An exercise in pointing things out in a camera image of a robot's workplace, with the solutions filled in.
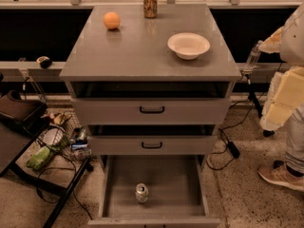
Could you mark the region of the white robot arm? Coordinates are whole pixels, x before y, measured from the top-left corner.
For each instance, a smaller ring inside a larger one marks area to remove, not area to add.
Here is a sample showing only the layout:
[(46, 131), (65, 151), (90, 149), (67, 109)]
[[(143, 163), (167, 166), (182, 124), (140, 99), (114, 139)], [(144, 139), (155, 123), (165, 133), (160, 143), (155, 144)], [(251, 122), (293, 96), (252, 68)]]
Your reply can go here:
[(304, 103), (304, 4), (259, 49), (267, 53), (277, 52), (291, 67), (285, 73), (275, 73), (262, 109), (260, 126), (275, 131)]

